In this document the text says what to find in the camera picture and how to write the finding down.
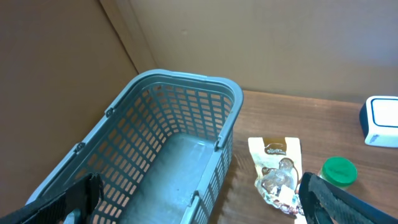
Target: white device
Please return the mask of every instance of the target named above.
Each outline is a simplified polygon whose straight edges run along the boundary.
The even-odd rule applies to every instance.
[[[398,97],[372,96],[359,113],[365,144],[398,147]]]

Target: wooden table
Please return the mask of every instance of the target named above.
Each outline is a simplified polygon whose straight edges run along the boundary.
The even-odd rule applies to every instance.
[[[328,157],[343,156],[358,169],[353,195],[398,218],[398,149],[364,144],[358,115],[362,105],[244,92],[234,127],[231,166],[211,223],[293,223],[260,197],[248,137],[298,137],[303,171],[317,173]]]

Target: black object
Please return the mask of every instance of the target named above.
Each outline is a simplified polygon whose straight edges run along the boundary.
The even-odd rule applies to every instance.
[[[359,112],[359,122],[361,123],[363,136],[366,138],[369,134],[368,108],[366,107],[366,103]]]
[[[64,221],[71,212],[74,214],[74,223],[88,223],[100,197],[104,197],[100,175],[87,174],[57,194],[44,195],[1,218],[0,223],[53,224]]]
[[[390,215],[372,207],[313,173],[303,175],[298,192],[308,224],[398,223]]]

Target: green cap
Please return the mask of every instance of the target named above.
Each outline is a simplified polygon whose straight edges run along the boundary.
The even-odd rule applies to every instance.
[[[337,187],[347,187],[358,177],[355,165],[344,157],[331,157],[322,167],[322,176]]]

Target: blue plastic basket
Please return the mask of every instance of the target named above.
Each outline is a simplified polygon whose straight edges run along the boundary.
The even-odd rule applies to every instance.
[[[242,89],[151,70],[134,78],[28,203],[88,172],[104,181],[92,223],[207,223],[232,157]]]

